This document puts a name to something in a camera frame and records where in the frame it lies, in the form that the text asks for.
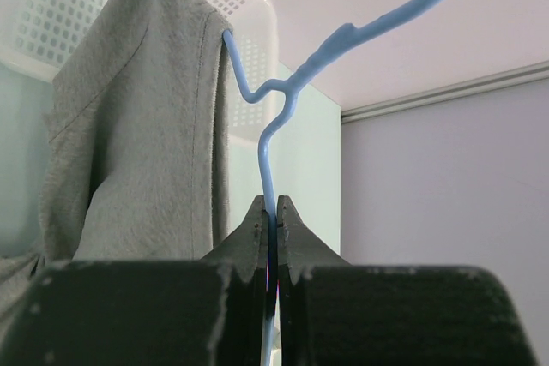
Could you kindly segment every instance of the ceiling trim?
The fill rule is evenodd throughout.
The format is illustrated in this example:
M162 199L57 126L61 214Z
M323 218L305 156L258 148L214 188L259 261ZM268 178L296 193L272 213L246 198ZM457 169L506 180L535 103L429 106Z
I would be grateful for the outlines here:
M508 70L495 75L483 76L471 81L463 81L446 87L439 87L403 98L386 100L374 105L342 111L341 123L357 122L358 120L433 105L435 103L491 92L546 78L549 78L549 61Z

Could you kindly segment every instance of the perforated plastic basket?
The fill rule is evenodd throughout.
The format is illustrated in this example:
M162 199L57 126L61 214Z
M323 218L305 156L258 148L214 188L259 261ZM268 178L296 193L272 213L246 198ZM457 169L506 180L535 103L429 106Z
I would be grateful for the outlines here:
M252 90L275 75L278 60L275 11L268 0L209 0L233 25ZM106 0L0 0L0 62L51 81L80 43ZM257 141L274 116L271 96L257 105L240 97L228 79L229 134Z

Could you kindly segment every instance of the white wall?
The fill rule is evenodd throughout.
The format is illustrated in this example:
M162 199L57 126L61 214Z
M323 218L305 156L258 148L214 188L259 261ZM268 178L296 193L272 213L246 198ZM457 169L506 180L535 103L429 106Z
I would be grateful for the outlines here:
M492 271L549 364L549 80L341 133L342 255Z
M49 148L42 114L53 87L0 64L0 256L19 255L39 235L38 195Z

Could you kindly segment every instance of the gray fabric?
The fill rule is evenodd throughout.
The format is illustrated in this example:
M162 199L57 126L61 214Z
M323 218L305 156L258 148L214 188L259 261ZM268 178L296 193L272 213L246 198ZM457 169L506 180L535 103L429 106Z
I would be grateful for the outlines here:
M54 80L46 264L198 259L226 235L227 28L206 0L108 1ZM38 259L0 260L0 314Z

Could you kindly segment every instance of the blue plastic hanger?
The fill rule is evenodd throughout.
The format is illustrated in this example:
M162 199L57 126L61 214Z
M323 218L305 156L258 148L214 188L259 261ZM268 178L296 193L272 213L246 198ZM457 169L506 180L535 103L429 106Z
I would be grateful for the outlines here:
M441 0L410 0L386 15L381 16L364 27L356 27L352 23L346 23L333 32L320 45L305 63L303 63L287 80L269 79L265 81L255 93L252 93L244 74L244 68L240 61L238 49L230 31L223 33L223 39L229 51L234 74L236 75L238 88L242 97L248 103L257 103L271 90L283 92L286 101L281 113L262 132L258 144L259 170L261 173L265 208L268 213L268 286L267 307L265 322L265 341L263 348L268 351L264 354L263 361L269 362L270 348L272 347L272 328L275 318L276 289L278 285L278 257L276 248L276 198L268 162L268 144L271 137L280 129L295 112L299 92L309 83L313 77L320 73L326 66L341 57L352 48L362 45L368 40L388 32L412 19L422 15L435 6Z

